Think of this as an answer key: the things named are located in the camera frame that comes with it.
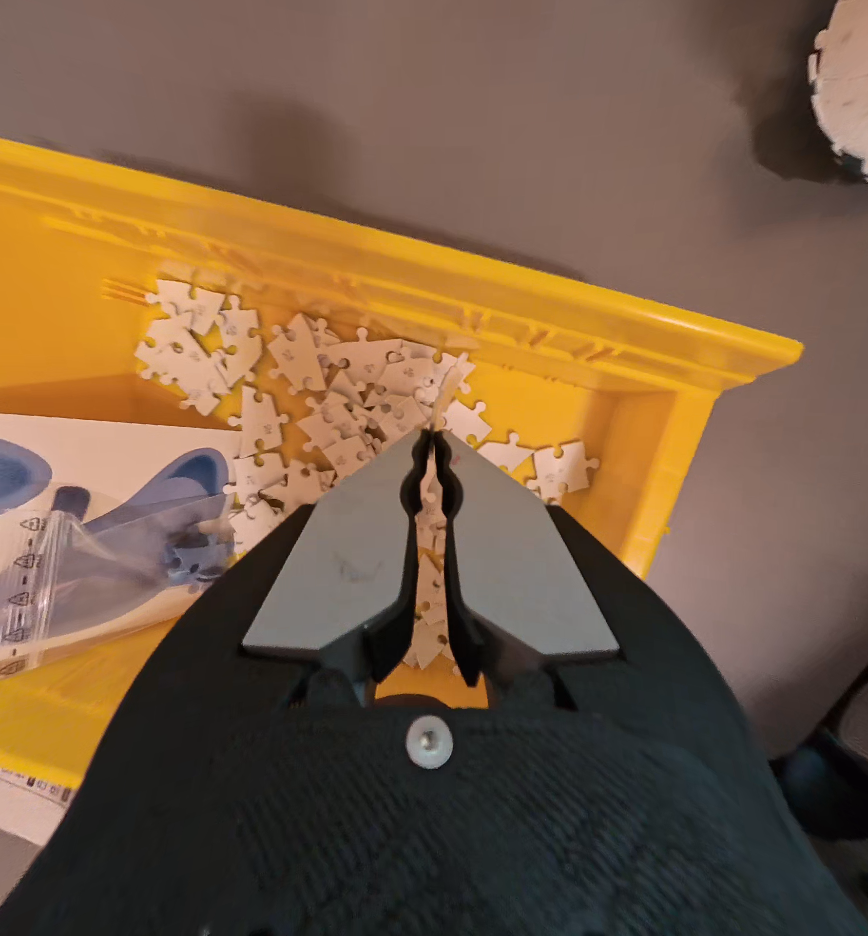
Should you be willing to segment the single white puzzle piece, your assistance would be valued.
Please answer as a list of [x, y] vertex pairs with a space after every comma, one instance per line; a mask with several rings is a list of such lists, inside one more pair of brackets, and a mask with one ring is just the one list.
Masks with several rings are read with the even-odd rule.
[[446, 427], [446, 412], [453, 402], [460, 384], [463, 383], [463, 371], [461, 363], [458, 361], [449, 368], [440, 382], [438, 395], [432, 404], [431, 416], [429, 420], [430, 432], [441, 431]]

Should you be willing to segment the white paper sheet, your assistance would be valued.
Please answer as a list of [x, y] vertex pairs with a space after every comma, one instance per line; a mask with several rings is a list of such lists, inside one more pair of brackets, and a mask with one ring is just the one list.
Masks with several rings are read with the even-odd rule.
[[[220, 452], [227, 459], [230, 471], [238, 451], [238, 435], [220, 429], [0, 414], [0, 455], [11, 455], [36, 465], [43, 473], [43, 486], [52, 481], [55, 484], [80, 483], [92, 488], [96, 500], [89, 519], [120, 505], [177, 456], [197, 448]], [[231, 498], [228, 495], [227, 498], [230, 511]], [[43, 664], [138, 630], [82, 647], [75, 645], [68, 653], [47, 656]]]

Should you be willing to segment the white flat carton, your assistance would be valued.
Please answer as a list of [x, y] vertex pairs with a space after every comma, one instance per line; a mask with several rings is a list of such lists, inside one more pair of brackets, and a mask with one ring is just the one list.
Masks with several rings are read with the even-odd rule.
[[44, 847], [76, 793], [71, 787], [0, 768], [0, 831]]

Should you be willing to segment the clear bag of blue parts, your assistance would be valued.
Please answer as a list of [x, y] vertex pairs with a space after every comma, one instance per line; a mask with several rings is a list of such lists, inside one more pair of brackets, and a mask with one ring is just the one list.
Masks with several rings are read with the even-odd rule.
[[227, 459], [177, 456], [100, 516], [92, 488], [0, 455], [0, 680], [180, 614], [233, 558]]

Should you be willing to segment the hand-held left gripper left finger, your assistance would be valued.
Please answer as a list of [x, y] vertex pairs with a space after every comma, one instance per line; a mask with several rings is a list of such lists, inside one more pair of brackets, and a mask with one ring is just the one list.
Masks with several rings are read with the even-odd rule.
[[253, 618], [245, 651], [383, 682], [405, 656], [419, 572], [416, 517], [433, 442], [415, 429], [310, 511]]

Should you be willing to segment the pile of puzzle pieces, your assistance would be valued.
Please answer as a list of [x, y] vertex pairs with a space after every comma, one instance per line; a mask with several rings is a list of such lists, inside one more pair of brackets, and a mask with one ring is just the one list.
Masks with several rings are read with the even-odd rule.
[[[304, 512], [304, 526], [323, 495], [412, 430], [429, 429], [440, 382], [458, 361], [464, 381], [443, 430], [549, 510], [567, 494], [589, 488], [599, 467], [577, 440], [531, 448], [512, 430], [505, 440], [490, 440], [485, 403], [458, 399], [471, 391], [475, 368], [465, 354], [397, 337], [373, 338], [364, 328], [355, 340], [344, 341], [324, 318], [306, 312], [266, 330], [258, 312], [238, 296], [179, 280], [159, 278], [145, 300], [157, 313], [136, 351], [144, 378], [176, 385], [184, 394], [181, 405], [204, 415], [229, 391], [241, 389], [240, 413], [229, 417], [240, 430], [239, 457], [226, 487], [238, 507], [231, 524], [241, 552], [293, 512]], [[445, 649], [453, 659], [443, 575], [447, 520], [434, 434], [420, 483], [414, 628], [404, 656], [419, 667]], [[299, 533], [291, 535], [290, 549]]]

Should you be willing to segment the assembled curved puzzle section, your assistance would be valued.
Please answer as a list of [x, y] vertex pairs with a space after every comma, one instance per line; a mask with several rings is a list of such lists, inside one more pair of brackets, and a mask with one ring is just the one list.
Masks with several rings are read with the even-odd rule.
[[816, 123], [838, 161], [868, 182], [868, 1], [838, 1], [807, 64]]

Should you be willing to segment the yellow plastic bin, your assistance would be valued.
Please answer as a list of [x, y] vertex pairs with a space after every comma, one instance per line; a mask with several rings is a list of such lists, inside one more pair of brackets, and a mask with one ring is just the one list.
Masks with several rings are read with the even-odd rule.
[[475, 363], [490, 440], [582, 440], [564, 509], [644, 577], [715, 401], [803, 346], [611, 289], [0, 138], [0, 412], [226, 429], [140, 376], [157, 278], [238, 295], [266, 337], [299, 312], [345, 341], [407, 338]]

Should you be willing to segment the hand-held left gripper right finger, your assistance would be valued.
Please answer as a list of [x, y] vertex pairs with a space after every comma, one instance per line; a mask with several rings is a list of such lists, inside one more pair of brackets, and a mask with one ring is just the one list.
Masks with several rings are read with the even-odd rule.
[[444, 588], [463, 681], [615, 657], [619, 643], [550, 510], [446, 430], [434, 455], [447, 520]]

